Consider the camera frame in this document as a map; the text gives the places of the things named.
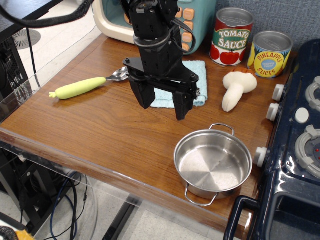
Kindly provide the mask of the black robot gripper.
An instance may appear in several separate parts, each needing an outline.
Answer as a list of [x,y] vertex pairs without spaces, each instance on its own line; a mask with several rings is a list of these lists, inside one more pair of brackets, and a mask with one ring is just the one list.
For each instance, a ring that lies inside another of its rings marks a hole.
[[168,92],[173,95],[176,119],[184,120],[200,94],[199,77],[183,65],[177,38],[145,40],[135,36],[134,43],[140,56],[128,57],[123,64],[138,103],[147,109],[156,99],[156,90]]

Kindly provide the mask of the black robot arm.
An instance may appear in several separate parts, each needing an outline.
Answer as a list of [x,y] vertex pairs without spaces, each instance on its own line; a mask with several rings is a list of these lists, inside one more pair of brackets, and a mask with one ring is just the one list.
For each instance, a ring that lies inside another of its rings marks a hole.
[[156,99],[155,89],[172,93],[177,120],[184,120],[200,94],[199,77],[184,66],[180,29],[192,30],[179,19],[176,0],[122,0],[132,24],[139,57],[126,58],[131,89],[147,109]]

